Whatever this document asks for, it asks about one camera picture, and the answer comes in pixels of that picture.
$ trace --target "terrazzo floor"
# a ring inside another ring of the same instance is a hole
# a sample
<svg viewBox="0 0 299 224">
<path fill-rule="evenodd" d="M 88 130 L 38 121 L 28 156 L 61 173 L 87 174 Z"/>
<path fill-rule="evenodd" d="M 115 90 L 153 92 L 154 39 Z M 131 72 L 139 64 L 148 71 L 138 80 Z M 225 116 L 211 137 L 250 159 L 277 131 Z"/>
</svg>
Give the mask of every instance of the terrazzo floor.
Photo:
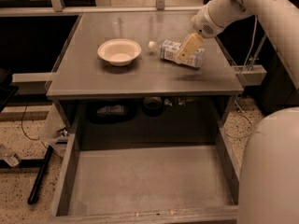
<svg viewBox="0 0 299 224">
<path fill-rule="evenodd" d="M 263 114 L 251 98 L 238 99 L 237 103 L 239 108 L 229 114 L 224 127 L 241 166 L 249 135 Z M 22 159 L 43 159 L 47 150 L 39 136 L 49 110 L 50 105 L 20 106 L 14 110 L 15 115 L 4 110 L 0 115 L 1 143 L 15 150 Z M 38 169 L 0 170 L 0 223 L 47 223 L 61 165 L 62 159 L 52 155 L 34 205 L 28 205 L 27 200 Z"/>
</svg>

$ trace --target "bottle label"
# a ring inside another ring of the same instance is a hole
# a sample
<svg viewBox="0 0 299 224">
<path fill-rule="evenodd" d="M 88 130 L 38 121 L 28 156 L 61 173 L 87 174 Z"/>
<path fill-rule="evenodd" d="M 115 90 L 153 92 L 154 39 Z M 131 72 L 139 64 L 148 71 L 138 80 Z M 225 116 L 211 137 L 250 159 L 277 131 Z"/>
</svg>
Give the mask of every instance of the bottle label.
<svg viewBox="0 0 299 224">
<path fill-rule="evenodd" d="M 9 158 L 4 158 L 4 161 L 10 166 L 10 167 L 17 167 L 20 162 L 21 159 L 18 157 L 17 154 L 14 154 L 13 156 L 9 157 Z"/>
<path fill-rule="evenodd" d="M 172 40 L 165 40 L 161 45 L 161 59 L 172 61 L 175 63 L 183 63 L 191 67 L 200 68 L 203 63 L 204 49 L 199 49 L 193 53 L 187 60 L 181 61 L 176 58 L 181 43 Z"/>
</svg>

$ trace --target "white bowl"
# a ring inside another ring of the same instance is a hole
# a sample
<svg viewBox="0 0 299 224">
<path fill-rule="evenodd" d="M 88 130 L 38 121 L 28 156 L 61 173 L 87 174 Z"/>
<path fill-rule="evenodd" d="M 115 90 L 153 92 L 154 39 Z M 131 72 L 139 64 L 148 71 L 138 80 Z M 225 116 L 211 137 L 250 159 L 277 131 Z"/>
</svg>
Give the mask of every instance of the white bowl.
<svg viewBox="0 0 299 224">
<path fill-rule="evenodd" d="M 128 65 L 140 53 L 139 44 L 129 39 L 109 40 L 97 50 L 99 57 L 116 66 Z"/>
</svg>

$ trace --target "white plastic bottle on floor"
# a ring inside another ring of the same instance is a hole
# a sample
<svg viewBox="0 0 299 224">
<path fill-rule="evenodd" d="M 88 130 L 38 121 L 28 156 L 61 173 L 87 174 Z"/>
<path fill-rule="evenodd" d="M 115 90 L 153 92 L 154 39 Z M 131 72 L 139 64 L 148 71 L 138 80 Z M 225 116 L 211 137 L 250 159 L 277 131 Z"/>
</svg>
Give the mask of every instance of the white plastic bottle on floor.
<svg viewBox="0 0 299 224">
<path fill-rule="evenodd" d="M 149 49 L 158 53 L 160 58 L 163 60 L 172 61 L 178 64 L 185 64 L 191 66 L 193 68 L 200 68 L 204 62 L 204 49 L 198 49 L 194 52 L 187 60 L 181 61 L 176 58 L 177 53 L 181 47 L 181 43 L 172 41 L 172 40 L 164 40 L 162 42 L 149 42 Z"/>
<path fill-rule="evenodd" d="M 6 148 L 5 145 L 0 144 L 0 159 L 4 160 L 10 167 L 17 167 L 21 159 L 19 156 L 10 148 Z"/>
</svg>

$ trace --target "drawer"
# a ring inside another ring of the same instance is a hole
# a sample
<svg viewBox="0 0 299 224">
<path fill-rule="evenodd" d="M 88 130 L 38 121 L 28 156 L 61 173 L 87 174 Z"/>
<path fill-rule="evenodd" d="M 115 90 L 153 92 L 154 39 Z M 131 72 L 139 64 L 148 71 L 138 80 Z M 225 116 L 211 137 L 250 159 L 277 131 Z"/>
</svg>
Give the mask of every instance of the drawer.
<svg viewBox="0 0 299 224">
<path fill-rule="evenodd" d="M 68 137 L 50 223 L 235 223 L 216 149 L 212 103 L 197 98 L 116 123 L 81 104 Z"/>
</svg>

